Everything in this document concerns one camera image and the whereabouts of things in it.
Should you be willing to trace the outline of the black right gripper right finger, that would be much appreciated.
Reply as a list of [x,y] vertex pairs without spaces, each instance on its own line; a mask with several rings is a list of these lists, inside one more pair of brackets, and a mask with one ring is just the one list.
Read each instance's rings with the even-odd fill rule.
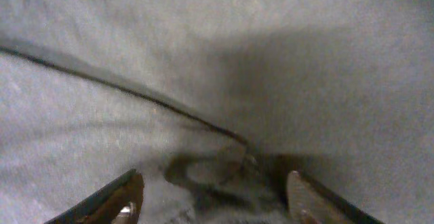
[[383,224],[299,171],[288,174],[286,195],[289,215],[295,223]]

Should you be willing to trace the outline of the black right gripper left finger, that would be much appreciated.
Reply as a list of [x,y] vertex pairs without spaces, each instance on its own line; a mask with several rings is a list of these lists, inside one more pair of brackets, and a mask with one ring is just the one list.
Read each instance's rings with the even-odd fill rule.
[[131,169],[47,223],[137,224],[143,200],[143,176]]

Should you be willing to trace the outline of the black t-shirt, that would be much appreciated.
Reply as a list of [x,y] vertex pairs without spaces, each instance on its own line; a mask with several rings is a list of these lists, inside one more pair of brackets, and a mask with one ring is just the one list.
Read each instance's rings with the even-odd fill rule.
[[433,222],[433,0],[1,0],[1,222],[129,169],[141,223]]

